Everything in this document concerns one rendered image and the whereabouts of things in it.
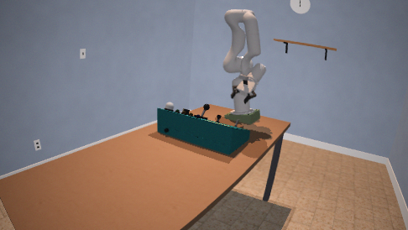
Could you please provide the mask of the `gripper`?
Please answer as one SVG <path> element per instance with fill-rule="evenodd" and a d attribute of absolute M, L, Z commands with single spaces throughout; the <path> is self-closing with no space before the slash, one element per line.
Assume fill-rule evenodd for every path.
<path fill-rule="evenodd" d="M 235 89 L 237 88 L 237 89 Z M 238 93 L 240 95 L 245 96 L 244 104 L 248 102 L 251 98 L 256 97 L 256 93 L 254 92 L 256 88 L 256 83 L 253 79 L 248 78 L 248 85 L 243 84 L 243 81 L 238 86 L 233 86 L 233 93 L 231 94 L 231 98 L 233 99 L 235 94 Z M 234 90 L 235 89 L 235 90 Z M 237 91 L 239 90 L 239 91 Z M 250 94 L 249 94 L 250 93 Z"/>

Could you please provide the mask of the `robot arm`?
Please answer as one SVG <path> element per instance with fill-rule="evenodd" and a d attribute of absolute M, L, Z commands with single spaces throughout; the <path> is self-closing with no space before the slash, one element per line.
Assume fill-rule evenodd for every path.
<path fill-rule="evenodd" d="M 243 84 L 248 85 L 248 78 L 253 79 L 258 85 L 260 79 L 266 72 L 265 66 L 260 63 L 257 63 L 253 67 L 252 58 L 260 55 L 261 49 L 258 21 L 254 15 L 254 12 L 249 11 L 251 10 L 228 10 L 224 17 L 225 21 L 232 30 L 232 45 L 224 59 L 223 68 L 227 73 L 242 72 L 240 72 L 239 77 L 232 81 L 233 86 L 238 86 L 242 81 Z M 238 23 L 244 23 L 245 26 L 248 51 L 244 57 L 237 57 L 245 46 L 245 33 L 238 26 Z M 233 98 L 234 110 L 230 112 L 231 114 L 242 115 L 254 112 L 254 109 L 250 108 L 249 106 L 249 100 L 246 102 L 246 104 L 244 104 L 244 99 L 245 96 L 238 93 L 235 94 Z"/>

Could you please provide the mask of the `teal control panel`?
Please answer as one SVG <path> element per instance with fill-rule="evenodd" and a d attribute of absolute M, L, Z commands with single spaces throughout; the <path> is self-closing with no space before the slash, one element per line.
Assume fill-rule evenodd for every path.
<path fill-rule="evenodd" d="M 157 108 L 157 132 L 224 154 L 231 154 L 249 140 L 250 130 L 237 127 L 239 119 L 234 127 L 220 123 L 221 115 L 216 122 L 207 120 L 203 115 L 210 106 L 203 108 L 201 116 L 193 116 L 184 108 L 174 112 L 174 104 L 166 103 L 165 109 Z"/>

